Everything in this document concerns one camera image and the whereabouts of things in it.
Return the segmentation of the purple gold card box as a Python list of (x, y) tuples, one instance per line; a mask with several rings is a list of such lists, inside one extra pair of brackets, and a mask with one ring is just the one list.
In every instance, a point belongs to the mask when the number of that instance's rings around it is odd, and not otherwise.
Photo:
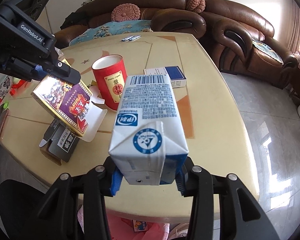
[(33, 98), (52, 116), (83, 141), (91, 142), (107, 110), (97, 86), (87, 86), (83, 81), (71, 85), (53, 75), (47, 75), (31, 93)]

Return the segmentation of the white blue milk carton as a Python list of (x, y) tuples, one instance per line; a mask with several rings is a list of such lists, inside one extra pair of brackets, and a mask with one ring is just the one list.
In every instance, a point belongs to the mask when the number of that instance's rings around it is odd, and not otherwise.
[(130, 185), (171, 184), (189, 149), (166, 74), (127, 77), (109, 155)]

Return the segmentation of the red paper cup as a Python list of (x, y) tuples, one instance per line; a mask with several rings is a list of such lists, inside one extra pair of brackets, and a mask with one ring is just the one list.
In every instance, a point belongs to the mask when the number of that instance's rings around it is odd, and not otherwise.
[(117, 111), (127, 79), (123, 57), (118, 54), (104, 56), (91, 68), (105, 105)]

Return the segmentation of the black small carton box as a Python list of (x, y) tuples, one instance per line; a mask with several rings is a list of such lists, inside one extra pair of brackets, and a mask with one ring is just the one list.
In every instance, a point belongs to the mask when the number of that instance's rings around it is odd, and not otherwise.
[(39, 149), (47, 159), (61, 166), (68, 162), (79, 142), (79, 137), (54, 118), (44, 133)]

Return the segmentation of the pink trash bag bin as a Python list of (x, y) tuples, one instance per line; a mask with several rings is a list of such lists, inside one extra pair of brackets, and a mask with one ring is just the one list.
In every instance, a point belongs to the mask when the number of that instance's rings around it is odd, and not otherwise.
[(189, 223), (170, 229), (169, 223), (151, 223), (108, 214), (111, 239), (175, 239), (186, 237)]

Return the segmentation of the red plastic tray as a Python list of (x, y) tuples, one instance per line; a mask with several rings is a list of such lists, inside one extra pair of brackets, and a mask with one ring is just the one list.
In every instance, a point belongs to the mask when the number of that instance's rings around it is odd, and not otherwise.
[(27, 82), (25, 80), (14, 77), (11, 85), (10, 95), (14, 96), (16, 91), (26, 83)]

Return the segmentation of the blue floral sofa cover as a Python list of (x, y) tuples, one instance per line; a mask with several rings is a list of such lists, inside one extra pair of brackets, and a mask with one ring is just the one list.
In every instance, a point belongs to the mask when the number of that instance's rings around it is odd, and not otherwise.
[(91, 41), (98, 38), (132, 34), (140, 32), (151, 32), (151, 20), (133, 20), (124, 22), (108, 22), (96, 28), (89, 28), (78, 37), (72, 39), (69, 46)]

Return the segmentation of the silver gum pack left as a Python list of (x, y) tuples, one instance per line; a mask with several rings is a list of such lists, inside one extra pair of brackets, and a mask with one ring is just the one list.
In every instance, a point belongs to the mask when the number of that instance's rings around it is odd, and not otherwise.
[(123, 38), (123, 39), (121, 40), (121, 42), (131, 41), (133, 37), (134, 37), (134, 36), (132, 35), (132, 36)]

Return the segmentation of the silver gum pack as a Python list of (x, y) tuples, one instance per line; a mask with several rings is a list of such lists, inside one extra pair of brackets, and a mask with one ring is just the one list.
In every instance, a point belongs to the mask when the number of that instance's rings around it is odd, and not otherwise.
[(139, 39), (140, 37), (141, 37), (140, 35), (134, 35), (129, 38), (129, 41), (135, 41), (135, 40)]
[(131, 41), (133, 37), (134, 37), (134, 36), (132, 35), (132, 36), (123, 38), (123, 39), (121, 40), (121, 42)]

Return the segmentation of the silver gum pack right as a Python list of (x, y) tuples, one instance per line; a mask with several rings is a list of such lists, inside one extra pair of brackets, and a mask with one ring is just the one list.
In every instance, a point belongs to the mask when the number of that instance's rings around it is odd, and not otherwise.
[(140, 37), (141, 37), (140, 35), (134, 35), (129, 38), (129, 41), (135, 41), (135, 40), (139, 39)]

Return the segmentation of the pink round cushion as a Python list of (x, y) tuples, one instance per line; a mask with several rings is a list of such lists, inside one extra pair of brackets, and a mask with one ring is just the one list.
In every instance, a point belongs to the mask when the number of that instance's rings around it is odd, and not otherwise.
[(111, 20), (114, 22), (134, 21), (140, 18), (140, 8), (132, 3), (118, 5), (111, 12)]

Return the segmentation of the brown leather long sofa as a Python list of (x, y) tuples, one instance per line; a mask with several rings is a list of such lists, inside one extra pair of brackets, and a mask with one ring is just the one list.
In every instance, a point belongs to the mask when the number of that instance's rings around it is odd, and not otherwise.
[(140, 20), (150, 20), (153, 31), (189, 33), (199, 39), (206, 32), (206, 22), (198, 13), (189, 11), (186, 0), (93, 0), (71, 13), (55, 33), (56, 47), (66, 48), (74, 38), (89, 28), (111, 21), (111, 13), (121, 4), (139, 7)]

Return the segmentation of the pink cushion on sofa corner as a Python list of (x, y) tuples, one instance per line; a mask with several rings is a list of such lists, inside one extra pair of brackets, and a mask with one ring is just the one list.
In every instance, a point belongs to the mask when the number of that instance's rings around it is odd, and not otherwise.
[(202, 13), (205, 10), (205, 6), (205, 0), (186, 0), (186, 10), (197, 14)]

